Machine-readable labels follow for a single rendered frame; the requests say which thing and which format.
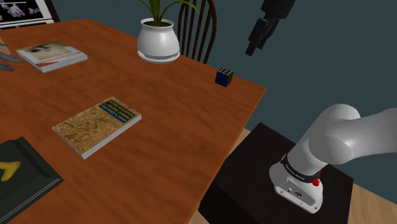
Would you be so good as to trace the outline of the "plant in white pot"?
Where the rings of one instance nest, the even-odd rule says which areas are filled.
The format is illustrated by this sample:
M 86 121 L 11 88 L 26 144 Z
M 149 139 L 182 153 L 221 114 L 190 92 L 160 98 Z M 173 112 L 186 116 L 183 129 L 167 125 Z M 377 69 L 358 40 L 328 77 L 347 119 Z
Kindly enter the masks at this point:
M 179 40 L 174 32 L 174 23 L 164 19 L 167 10 L 181 3 L 190 6 L 196 12 L 197 7 L 186 0 L 175 0 L 161 10 L 161 0 L 139 0 L 149 9 L 152 17 L 141 20 L 141 30 L 137 37 L 137 54 L 146 62 L 154 64 L 168 64 L 174 62 L 181 55 Z

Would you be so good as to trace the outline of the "pale cover book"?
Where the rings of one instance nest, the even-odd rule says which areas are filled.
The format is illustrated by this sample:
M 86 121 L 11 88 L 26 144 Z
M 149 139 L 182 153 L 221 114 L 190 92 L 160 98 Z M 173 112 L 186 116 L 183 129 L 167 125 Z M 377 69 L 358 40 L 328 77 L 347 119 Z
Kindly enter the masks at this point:
M 52 41 L 15 50 L 19 57 L 42 73 L 88 60 L 88 56 L 63 41 Z

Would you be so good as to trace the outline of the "framed flower picture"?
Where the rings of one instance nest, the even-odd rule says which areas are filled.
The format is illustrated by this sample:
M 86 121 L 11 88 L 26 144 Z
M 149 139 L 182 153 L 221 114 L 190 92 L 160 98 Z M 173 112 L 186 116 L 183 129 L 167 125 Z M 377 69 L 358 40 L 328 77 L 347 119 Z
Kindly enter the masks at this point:
M 0 30 L 60 22 L 52 0 L 0 0 Z

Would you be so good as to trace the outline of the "dark wooden chair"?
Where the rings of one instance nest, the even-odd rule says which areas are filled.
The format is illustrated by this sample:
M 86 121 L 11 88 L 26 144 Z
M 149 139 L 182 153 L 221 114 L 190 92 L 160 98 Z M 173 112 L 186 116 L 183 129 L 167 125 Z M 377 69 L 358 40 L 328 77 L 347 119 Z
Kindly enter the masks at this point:
M 216 8 L 213 0 L 192 0 L 192 4 L 198 12 L 185 3 L 179 9 L 177 37 L 182 55 L 206 64 L 216 38 Z

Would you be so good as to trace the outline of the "dark green book, yellow figure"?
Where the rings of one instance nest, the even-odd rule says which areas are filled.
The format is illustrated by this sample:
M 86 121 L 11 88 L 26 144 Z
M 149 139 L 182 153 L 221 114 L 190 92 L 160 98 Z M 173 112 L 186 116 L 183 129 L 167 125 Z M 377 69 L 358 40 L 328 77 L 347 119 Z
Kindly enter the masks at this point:
M 63 182 L 60 175 L 30 145 L 20 137 L 0 144 L 0 162 L 20 162 L 12 177 L 1 181 L 0 224 L 7 224 L 22 211 Z

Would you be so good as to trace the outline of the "black robot stand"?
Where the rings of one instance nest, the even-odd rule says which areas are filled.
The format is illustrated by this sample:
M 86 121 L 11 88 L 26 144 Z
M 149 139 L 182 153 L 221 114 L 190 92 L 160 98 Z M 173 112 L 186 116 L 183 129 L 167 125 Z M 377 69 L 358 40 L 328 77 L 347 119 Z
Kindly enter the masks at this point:
M 327 165 L 323 204 L 310 214 L 275 192 L 269 177 L 294 142 L 259 123 L 227 157 L 199 207 L 209 224 L 348 224 L 353 179 Z

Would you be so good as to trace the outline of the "blue and black puzzle cube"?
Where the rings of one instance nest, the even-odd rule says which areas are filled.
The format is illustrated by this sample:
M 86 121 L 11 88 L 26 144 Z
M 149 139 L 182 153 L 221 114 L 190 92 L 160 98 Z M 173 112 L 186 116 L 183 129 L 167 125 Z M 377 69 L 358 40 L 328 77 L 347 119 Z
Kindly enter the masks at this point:
M 215 83 L 223 87 L 227 87 L 233 78 L 233 74 L 233 70 L 222 67 L 216 72 Z

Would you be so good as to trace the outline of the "brown wooden table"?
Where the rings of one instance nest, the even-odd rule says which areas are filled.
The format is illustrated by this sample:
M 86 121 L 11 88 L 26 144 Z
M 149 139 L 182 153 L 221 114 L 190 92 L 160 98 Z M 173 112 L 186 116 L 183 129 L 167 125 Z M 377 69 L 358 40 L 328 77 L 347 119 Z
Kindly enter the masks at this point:
M 150 64 L 137 40 L 90 19 L 0 31 L 17 48 L 61 40 L 88 60 L 0 71 L 0 143 L 24 137 L 63 182 L 10 224 L 187 224 L 265 89 L 187 57 Z M 142 118 L 81 158 L 53 126 L 108 97 Z

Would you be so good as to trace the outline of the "brown mottled cover book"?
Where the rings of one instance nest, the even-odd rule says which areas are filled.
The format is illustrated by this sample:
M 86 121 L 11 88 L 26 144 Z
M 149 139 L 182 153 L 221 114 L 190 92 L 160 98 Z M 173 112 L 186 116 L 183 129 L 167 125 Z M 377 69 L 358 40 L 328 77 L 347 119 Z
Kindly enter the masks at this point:
M 74 115 L 52 130 L 83 159 L 140 121 L 140 112 L 115 97 Z

